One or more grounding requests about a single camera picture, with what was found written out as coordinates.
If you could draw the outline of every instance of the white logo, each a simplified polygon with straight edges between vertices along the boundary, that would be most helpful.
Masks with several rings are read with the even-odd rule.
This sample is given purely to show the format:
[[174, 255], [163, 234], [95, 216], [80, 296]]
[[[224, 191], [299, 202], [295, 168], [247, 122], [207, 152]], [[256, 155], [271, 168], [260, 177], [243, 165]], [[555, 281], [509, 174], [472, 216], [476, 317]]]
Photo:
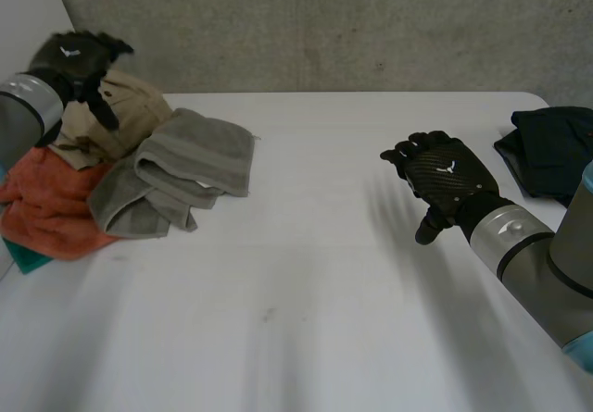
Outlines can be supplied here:
[[76, 51], [68, 51], [68, 50], [62, 48], [61, 46], [59, 47], [59, 49], [62, 50], [62, 53], [64, 53], [64, 56], [66, 56], [66, 57], [77, 56], [78, 54], [81, 53], [78, 49]]
[[455, 161], [451, 164], [451, 166], [447, 169], [436, 169], [436, 171], [442, 171], [444, 173], [451, 173], [453, 174], [453, 169], [455, 168]]

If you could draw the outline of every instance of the white table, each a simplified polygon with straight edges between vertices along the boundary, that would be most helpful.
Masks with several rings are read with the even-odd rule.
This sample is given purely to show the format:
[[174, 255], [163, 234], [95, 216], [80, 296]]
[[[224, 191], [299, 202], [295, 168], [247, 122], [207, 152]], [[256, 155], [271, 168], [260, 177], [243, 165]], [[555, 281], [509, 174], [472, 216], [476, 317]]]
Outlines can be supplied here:
[[502, 195], [492, 148], [522, 93], [175, 94], [257, 143], [247, 199], [199, 230], [120, 241], [0, 284], [6, 411], [584, 411], [591, 381], [459, 229], [413, 244], [426, 206], [379, 153], [461, 137]]

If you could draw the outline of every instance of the white wall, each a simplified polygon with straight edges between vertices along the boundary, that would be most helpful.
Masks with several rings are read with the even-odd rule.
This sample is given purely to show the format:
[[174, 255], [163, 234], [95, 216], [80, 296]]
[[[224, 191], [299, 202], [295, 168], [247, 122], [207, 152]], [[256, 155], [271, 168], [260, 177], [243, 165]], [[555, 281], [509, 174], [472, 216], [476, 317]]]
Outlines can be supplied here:
[[[50, 33], [71, 28], [61, 0], [0, 0], [0, 81], [26, 69]], [[0, 276], [11, 262], [0, 241]]]

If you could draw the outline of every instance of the pile of cloth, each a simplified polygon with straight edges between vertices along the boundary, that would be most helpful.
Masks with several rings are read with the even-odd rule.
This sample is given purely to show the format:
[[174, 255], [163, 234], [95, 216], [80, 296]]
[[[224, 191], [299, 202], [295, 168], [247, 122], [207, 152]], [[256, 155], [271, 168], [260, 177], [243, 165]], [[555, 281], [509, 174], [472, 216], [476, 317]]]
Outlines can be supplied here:
[[517, 129], [494, 143], [519, 186], [532, 197], [570, 205], [593, 160], [593, 110], [555, 106], [515, 111]]
[[103, 128], [86, 104], [71, 103], [56, 141], [33, 148], [0, 186], [0, 234], [17, 261], [78, 259], [120, 238], [166, 236], [171, 224], [193, 231], [192, 206], [248, 195], [248, 130], [173, 111], [158, 89], [116, 70], [99, 91], [118, 131]]

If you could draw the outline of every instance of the gray robot arm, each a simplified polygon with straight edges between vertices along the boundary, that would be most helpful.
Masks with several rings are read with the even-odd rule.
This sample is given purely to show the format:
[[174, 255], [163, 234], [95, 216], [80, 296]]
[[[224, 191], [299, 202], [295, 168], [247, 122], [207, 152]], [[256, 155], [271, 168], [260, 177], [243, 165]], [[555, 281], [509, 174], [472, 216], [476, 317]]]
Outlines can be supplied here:
[[473, 229], [470, 246], [562, 350], [593, 372], [593, 164], [554, 234], [521, 206]]
[[32, 74], [0, 84], [0, 178], [56, 126], [69, 100], [60, 97], [58, 86]]

